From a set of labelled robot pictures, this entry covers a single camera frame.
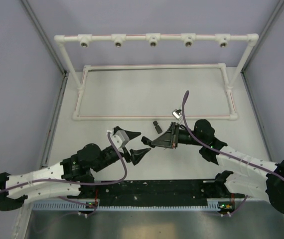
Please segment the small black water faucet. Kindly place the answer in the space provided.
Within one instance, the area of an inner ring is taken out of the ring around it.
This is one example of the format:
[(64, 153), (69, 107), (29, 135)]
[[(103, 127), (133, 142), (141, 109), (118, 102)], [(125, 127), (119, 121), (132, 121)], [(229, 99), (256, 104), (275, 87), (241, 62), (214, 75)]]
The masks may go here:
[(152, 123), (153, 123), (153, 126), (154, 126), (157, 134), (161, 134), (162, 133), (162, 129), (161, 129), (160, 125), (158, 124), (158, 122), (155, 120)]

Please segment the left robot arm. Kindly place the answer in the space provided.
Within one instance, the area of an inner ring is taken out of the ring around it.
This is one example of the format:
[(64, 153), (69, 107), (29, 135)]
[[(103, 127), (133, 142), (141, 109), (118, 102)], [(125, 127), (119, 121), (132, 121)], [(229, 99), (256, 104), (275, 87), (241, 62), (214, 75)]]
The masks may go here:
[(123, 166), (126, 163), (137, 165), (150, 148), (127, 150), (126, 145), (140, 134), (117, 126), (107, 131), (111, 145), (105, 149), (89, 143), (69, 158), (51, 166), (19, 175), (0, 173), (0, 211), (16, 210), (24, 204), (48, 198), (88, 198), (94, 195), (98, 186), (124, 181), (128, 174), (127, 168), (124, 168), (122, 178), (107, 182), (96, 182), (93, 173), (117, 161)]

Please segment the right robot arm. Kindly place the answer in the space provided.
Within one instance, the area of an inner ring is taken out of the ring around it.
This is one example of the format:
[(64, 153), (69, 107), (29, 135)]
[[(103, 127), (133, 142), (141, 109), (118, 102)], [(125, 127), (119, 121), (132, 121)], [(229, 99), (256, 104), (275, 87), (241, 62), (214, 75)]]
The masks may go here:
[(158, 138), (142, 137), (152, 148), (177, 148), (179, 144), (200, 146), (199, 154), (223, 168), (215, 177), (215, 191), (221, 197), (243, 194), (270, 203), (284, 214), (284, 160), (264, 161), (245, 155), (215, 137), (215, 130), (205, 119), (197, 120), (194, 130), (172, 122)]

